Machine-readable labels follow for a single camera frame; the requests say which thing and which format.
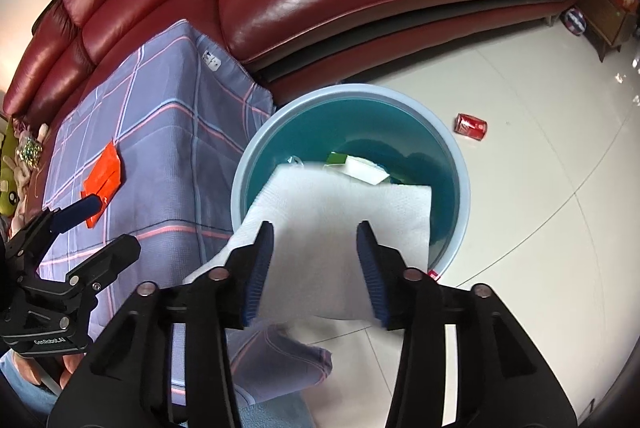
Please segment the sofa leg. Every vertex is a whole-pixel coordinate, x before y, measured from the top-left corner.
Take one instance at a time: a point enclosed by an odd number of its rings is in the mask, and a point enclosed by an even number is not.
[[[551,16],[547,16],[545,18],[546,24],[548,27],[553,27],[556,24],[556,21],[560,19],[560,14],[552,14]]]

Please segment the red soda can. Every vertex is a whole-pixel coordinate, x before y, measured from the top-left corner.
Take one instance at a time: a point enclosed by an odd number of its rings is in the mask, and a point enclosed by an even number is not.
[[[458,117],[456,117],[456,125],[453,131],[460,135],[471,137],[476,141],[481,141],[486,134],[486,121],[466,113],[459,113]]]

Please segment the white cloth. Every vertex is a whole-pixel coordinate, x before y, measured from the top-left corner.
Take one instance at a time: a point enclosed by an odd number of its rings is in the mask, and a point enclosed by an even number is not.
[[[236,247],[273,224],[274,249],[258,318],[305,316],[374,320],[356,251],[356,228],[371,224],[380,245],[398,249],[409,267],[428,270],[431,188],[369,186],[317,165],[279,166],[228,244],[185,283],[224,265]]]

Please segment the jeans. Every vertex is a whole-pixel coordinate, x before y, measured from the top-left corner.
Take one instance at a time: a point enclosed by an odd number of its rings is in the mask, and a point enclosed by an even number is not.
[[[44,422],[53,409],[56,396],[49,390],[44,390],[39,386],[25,381],[20,374],[18,374],[17,368],[15,368],[12,354],[13,352],[9,351],[0,358],[0,372],[4,374],[4,377],[13,387],[22,402],[38,419]]]

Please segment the red envelope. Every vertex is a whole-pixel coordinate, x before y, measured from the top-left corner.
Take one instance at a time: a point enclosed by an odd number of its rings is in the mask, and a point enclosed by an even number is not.
[[[120,184],[120,158],[118,157],[116,146],[111,141],[100,154],[94,169],[91,170],[87,179],[82,183],[82,190],[80,191],[82,198],[94,193],[102,201],[100,211],[86,220],[86,226],[89,229],[92,229],[98,222],[116,191],[118,191]]]

